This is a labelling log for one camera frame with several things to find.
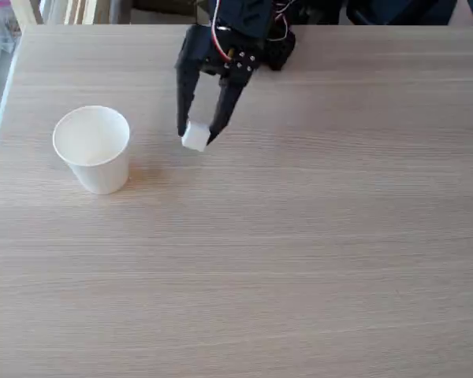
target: light wood grain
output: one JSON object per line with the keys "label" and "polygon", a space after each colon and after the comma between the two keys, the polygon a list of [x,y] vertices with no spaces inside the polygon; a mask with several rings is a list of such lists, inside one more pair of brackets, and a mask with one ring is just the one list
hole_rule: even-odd
{"label": "light wood grain", "polygon": [[16,16],[22,32],[28,26],[43,23],[37,0],[10,0],[10,5],[13,8],[14,16]]}
{"label": "light wood grain", "polygon": [[[0,377],[473,378],[473,30],[297,28],[196,154],[184,29],[28,29],[0,132]],[[217,92],[203,77],[195,119]],[[51,147],[87,104],[132,125],[115,195]]]}

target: cup rim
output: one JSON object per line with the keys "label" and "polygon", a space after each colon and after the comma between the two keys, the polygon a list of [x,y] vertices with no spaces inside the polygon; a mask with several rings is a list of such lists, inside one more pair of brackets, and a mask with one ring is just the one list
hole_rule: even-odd
{"label": "cup rim", "polygon": [[[110,112],[114,113],[115,115],[117,115],[117,117],[121,118],[121,120],[123,120],[127,126],[127,129],[128,129],[128,135],[127,135],[127,138],[126,138],[126,142],[124,144],[124,146],[115,154],[113,155],[112,157],[109,157],[108,159],[102,161],[102,162],[99,162],[97,164],[78,164],[74,161],[71,161],[70,159],[67,159],[65,156],[63,156],[58,147],[56,146],[56,134],[57,134],[57,131],[60,127],[61,124],[63,124],[63,122],[66,121],[67,118],[71,117],[74,113],[78,113],[80,112],[81,110],[86,110],[86,109],[105,109],[105,110],[110,110]],[[79,108],[76,108],[74,110],[71,110],[70,112],[68,112],[66,115],[63,116],[62,119],[60,119],[57,123],[56,123],[56,126],[54,126],[54,131],[53,131],[53,148],[54,150],[56,151],[56,154],[67,164],[69,165],[76,165],[78,167],[99,167],[100,165],[105,165],[105,164],[108,164],[110,163],[111,161],[117,159],[119,156],[121,156],[125,151],[126,149],[128,148],[128,145],[129,145],[129,138],[130,138],[130,130],[129,130],[129,123],[128,121],[126,120],[125,116],[123,116],[121,113],[119,113],[116,109],[113,109],[113,108],[110,108],[108,106],[101,106],[101,105],[87,105],[87,106],[81,106]]]}

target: black chair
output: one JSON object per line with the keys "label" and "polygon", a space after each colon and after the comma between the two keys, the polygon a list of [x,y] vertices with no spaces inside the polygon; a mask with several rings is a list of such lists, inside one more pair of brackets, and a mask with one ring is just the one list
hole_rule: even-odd
{"label": "black chair", "polygon": [[456,0],[349,0],[347,17],[356,25],[447,24],[455,6]]}

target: paper cup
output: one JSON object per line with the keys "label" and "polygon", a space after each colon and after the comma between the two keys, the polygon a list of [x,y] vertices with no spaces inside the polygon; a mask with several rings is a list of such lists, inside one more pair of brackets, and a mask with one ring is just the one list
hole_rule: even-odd
{"label": "paper cup", "polygon": [[91,193],[109,195],[128,181],[129,126],[116,110],[84,106],[54,128],[53,146]]}

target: small white block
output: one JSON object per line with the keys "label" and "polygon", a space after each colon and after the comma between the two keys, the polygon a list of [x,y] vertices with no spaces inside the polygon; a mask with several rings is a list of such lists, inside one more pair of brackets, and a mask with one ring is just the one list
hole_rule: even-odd
{"label": "small white block", "polygon": [[186,132],[182,137],[182,146],[203,152],[209,138],[210,130],[208,125],[189,121]]}

